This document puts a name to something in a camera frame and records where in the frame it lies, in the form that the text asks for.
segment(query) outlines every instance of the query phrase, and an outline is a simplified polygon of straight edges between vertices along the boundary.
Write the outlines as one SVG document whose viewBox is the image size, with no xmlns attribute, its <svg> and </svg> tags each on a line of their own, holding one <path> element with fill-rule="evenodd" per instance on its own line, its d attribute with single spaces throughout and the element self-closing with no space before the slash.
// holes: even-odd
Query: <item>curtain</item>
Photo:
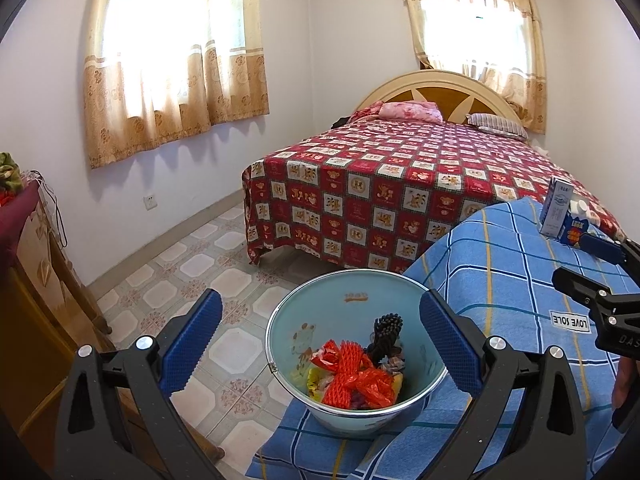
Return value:
<svg viewBox="0 0 640 480">
<path fill-rule="evenodd" d="M 406 0 L 416 57 L 500 94 L 530 131 L 546 129 L 546 67 L 534 0 Z"/>
<path fill-rule="evenodd" d="M 93 0 L 91 168 L 268 113 L 259 0 Z"/>
</svg>

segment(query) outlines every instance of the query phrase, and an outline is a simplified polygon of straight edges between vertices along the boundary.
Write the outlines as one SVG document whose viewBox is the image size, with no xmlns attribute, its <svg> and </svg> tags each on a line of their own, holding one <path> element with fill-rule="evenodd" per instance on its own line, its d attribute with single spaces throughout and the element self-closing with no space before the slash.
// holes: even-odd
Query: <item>trash can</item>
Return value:
<svg viewBox="0 0 640 480">
<path fill-rule="evenodd" d="M 282 386 L 304 402 L 315 418 L 341 436 L 373 433 L 412 404 L 428 396 L 447 369 L 420 321 L 420 283 L 392 272 L 340 270 L 292 291 L 276 307 L 267 325 L 269 368 Z M 380 410 L 342 410 L 307 395 L 309 358 L 329 339 L 369 344 L 373 323 L 390 312 L 404 321 L 399 344 L 406 368 L 398 403 Z"/>
</svg>

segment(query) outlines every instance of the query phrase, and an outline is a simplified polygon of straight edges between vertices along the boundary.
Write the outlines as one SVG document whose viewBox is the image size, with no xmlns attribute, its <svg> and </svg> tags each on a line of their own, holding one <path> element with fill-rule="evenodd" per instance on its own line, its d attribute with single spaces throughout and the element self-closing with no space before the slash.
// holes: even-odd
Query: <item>white wall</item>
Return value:
<svg viewBox="0 0 640 480">
<path fill-rule="evenodd" d="M 563 0 L 571 74 L 565 167 L 640 239 L 640 40 L 614 0 Z"/>
<path fill-rule="evenodd" d="M 549 121 L 542 145 L 562 134 L 566 94 L 561 0 L 536 0 L 548 65 Z M 402 0 L 309 0 L 314 70 L 314 124 L 327 129 L 377 86 L 412 70 L 409 15 Z"/>
<path fill-rule="evenodd" d="M 27 0 L 0 43 L 0 150 L 54 187 L 85 283 L 240 189 L 255 159 L 313 133 L 307 0 L 262 0 L 271 115 L 90 171 L 80 77 L 87 1 Z M 146 211 L 151 193 L 158 208 Z"/>
</svg>

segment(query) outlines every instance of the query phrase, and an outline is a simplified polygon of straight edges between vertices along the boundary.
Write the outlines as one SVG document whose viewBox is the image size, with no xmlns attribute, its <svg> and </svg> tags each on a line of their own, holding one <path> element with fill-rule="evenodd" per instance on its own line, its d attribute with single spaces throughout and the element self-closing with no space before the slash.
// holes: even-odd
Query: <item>arched headboard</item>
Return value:
<svg viewBox="0 0 640 480">
<path fill-rule="evenodd" d="M 496 92 L 465 75 L 445 70 L 418 70 L 398 76 L 374 90 L 356 108 L 361 110 L 376 101 L 431 101 L 438 105 L 442 117 L 462 124 L 467 114 L 494 114 L 516 121 L 513 108 Z"/>
</svg>

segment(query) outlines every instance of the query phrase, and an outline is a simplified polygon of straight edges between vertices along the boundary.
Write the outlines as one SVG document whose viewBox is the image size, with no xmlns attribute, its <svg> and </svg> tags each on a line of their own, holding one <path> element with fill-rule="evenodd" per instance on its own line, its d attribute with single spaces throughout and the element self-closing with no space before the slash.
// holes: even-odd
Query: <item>human hand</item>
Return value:
<svg viewBox="0 0 640 480">
<path fill-rule="evenodd" d="M 616 384 L 613 387 L 611 403 L 616 410 L 625 403 L 634 380 L 640 373 L 640 362 L 636 362 L 629 357 L 621 357 L 618 363 L 618 374 Z"/>
</svg>

